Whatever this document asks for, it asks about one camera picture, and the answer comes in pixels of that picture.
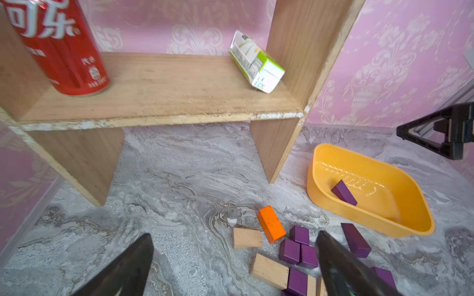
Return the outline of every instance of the red soda can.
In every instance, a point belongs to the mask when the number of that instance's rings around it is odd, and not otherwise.
[[[110,79],[77,0],[0,0],[52,85],[70,96],[104,90]]]

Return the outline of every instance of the yellow plastic tray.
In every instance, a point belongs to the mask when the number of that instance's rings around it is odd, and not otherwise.
[[[343,180],[357,205],[331,189]],[[418,184],[387,163],[330,144],[314,149],[308,169],[308,195],[319,207],[390,237],[430,235],[433,215]]]

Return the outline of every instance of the purple cube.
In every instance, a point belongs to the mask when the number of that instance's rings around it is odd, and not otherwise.
[[[300,262],[299,266],[304,268],[313,269],[318,267],[318,256],[316,255],[316,249],[305,244],[301,245],[300,250]]]
[[[345,201],[353,206],[357,205],[357,200],[347,188],[343,180],[339,181],[337,185],[331,190],[340,200]]]
[[[358,258],[367,258],[370,251],[372,251],[372,248],[365,241],[356,227],[350,223],[341,223],[341,226],[351,252]]]
[[[288,287],[285,291],[290,295],[306,296],[306,293],[308,292],[308,275],[290,267]]]
[[[289,264],[295,264],[300,261],[300,244],[289,239],[284,239],[280,243],[280,260]]]
[[[390,271],[378,267],[372,267],[371,269],[373,272],[376,273],[376,275],[378,275],[379,278],[383,279],[383,281],[386,282],[389,286],[391,286],[395,290],[397,289],[395,281],[393,280],[393,275]]]
[[[298,225],[290,230],[290,239],[295,242],[310,245],[310,230]]]

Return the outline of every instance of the black metal bracket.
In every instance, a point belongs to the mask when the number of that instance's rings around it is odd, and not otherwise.
[[[435,120],[434,130],[445,134],[443,143],[410,133],[410,129]],[[463,158],[464,143],[473,141],[474,102],[453,105],[397,127],[397,136],[452,160]]]
[[[73,296],[141,296],[153,258],[153,242],[145,233]]]
[[[321,230],[316,240],[319,265],[329,296],[402,296],[337,240]]]

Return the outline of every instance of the green and white carton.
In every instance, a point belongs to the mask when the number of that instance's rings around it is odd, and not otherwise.
[[[263,92],[272,92],[285,74],[274,59],[239,30],[234,34],[229,53],[250,84]]]

